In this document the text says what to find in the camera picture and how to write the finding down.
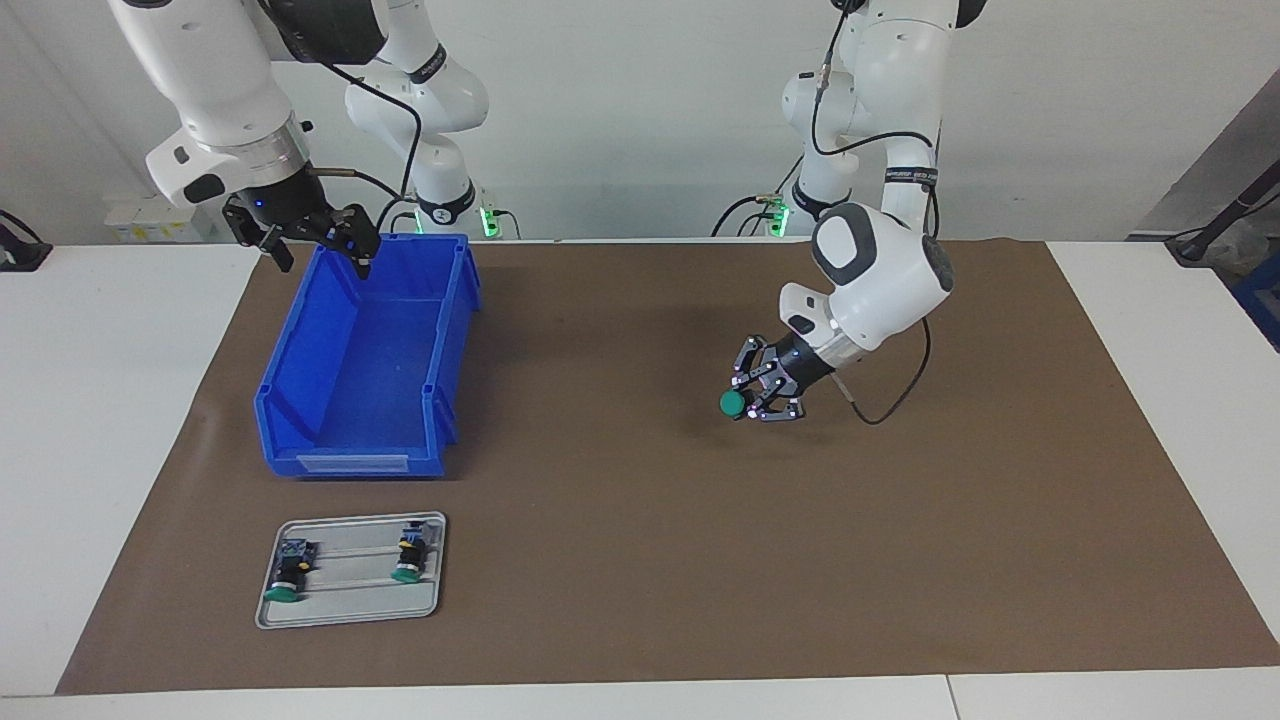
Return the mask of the black stand pole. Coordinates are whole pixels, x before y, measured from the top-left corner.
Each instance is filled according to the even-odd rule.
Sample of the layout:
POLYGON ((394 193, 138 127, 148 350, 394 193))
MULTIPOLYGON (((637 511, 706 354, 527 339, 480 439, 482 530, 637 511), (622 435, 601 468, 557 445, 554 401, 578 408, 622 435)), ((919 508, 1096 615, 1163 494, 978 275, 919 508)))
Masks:
POLYGON ((1280 158, 1208 223, 1174 233, 1164 241, 1164 246, 1181 265, 1194 266, 1229 228, 1266 209, 1277 199, 1280 199, 1280 158))

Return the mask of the grey metal tray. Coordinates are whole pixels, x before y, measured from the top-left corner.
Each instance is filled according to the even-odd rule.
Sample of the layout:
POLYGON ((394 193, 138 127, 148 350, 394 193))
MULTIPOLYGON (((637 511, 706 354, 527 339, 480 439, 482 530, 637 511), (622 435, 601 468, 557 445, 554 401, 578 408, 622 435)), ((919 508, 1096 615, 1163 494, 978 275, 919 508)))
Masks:
POLYGON ((428 618, 440 602, 447 530, 447 515, 439 511, 287 521, 273 542, 255 624, 275 630, 428 618), (392 580, 390 573, 401 532, 410 521, 426 523, 431 551, 420 583, 402 584, 392 580), (317 543, 314 569, 305 577, 296 603, 262 598, 276 546, 284 538, 317 543))

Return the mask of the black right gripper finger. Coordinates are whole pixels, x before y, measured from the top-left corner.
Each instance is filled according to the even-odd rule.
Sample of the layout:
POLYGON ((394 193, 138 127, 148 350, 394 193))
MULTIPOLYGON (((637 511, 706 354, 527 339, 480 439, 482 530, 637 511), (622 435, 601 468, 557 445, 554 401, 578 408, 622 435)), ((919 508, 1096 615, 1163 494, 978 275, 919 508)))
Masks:
POLYGON ((233 215, 232 233, 242 247, 257 249, 270 258, 282 273, 291 273, 294 256, 279 225, 261 227, 251 215, 233 215))
POLYGON ((381 234, 372 219, 362 205, 351 204, 330 210, 328 220, 330 228, 325 236, 325 247, 344 256, 355 274, 366 281, 381 247, 381 234))

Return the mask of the black clamp mount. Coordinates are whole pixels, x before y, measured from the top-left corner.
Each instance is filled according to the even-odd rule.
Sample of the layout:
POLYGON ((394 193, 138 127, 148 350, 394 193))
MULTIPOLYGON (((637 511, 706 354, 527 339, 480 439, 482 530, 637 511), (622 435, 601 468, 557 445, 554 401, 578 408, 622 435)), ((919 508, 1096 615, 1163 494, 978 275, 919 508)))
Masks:
POLYGON ((19 217, 0 209, 0 273, 36 272, 52 250, 19 217))

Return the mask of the brown table mat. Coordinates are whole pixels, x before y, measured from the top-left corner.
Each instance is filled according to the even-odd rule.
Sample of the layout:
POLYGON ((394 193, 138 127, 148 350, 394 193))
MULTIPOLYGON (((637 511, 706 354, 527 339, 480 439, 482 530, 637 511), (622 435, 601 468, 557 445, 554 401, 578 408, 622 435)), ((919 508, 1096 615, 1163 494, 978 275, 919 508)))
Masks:
POLYGON ((1051 251, 947 246, 931 365, 883 425, 717 398, 801 245, 476 249, 445 477, 274 475, 252 398, 300 284, 253 270, 64 671, 68 694, 1280 665, 1051 251), (442 600, 261 630, 280 524, 439 510, 442 600))

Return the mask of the white cardboard box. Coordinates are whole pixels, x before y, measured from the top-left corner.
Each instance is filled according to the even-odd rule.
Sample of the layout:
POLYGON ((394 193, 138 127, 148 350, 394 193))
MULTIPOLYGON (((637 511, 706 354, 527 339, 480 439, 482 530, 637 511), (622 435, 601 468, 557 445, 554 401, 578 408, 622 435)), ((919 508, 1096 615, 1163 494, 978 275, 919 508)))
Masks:
POLYGON ((102 219, 102 227, 119 243, 188 245, 215 241, 212 219, 202 208, 178 208, 163 196, 113 204, 102 219))

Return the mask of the blue plastic storage bin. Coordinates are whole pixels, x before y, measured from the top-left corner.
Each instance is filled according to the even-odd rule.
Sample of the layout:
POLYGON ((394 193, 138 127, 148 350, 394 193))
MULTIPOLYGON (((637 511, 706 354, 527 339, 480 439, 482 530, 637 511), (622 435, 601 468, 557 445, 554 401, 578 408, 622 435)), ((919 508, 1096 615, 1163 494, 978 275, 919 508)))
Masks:
POLYGON ((443 477, 480 306, 462 234, 385 234, 367 278, 316 249, 253 397, 268 468, 310 480, 443 477))

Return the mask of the blue crate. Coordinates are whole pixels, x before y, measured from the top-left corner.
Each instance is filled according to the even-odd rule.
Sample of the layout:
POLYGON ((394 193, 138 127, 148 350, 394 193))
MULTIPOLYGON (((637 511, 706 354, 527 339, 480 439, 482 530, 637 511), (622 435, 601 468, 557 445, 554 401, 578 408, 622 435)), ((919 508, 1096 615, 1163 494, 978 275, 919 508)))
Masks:
POLYGON ((1260 333, 1280 354, 1280 250, 1235 282, 1230 293, 1260 333))

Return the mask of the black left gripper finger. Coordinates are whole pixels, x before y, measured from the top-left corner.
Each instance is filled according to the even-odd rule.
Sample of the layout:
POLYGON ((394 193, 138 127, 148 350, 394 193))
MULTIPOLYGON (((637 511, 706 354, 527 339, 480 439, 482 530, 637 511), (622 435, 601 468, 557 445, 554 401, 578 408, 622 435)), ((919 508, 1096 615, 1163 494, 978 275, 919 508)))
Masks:
POLYGON ((782 398, 774 389, 765 388, 758 393, 748 387, 735 388, 735 420, 750 419, 754 421, 797 421, 804 419, 806 413, 801 398, 782 398))
POLYGON ((748 337, 733 360, 730 377, 731 389, 786 389, 791 377, 782 361, 791 350, 791 334, 782 334, 776 341, 763 336, 748 337))

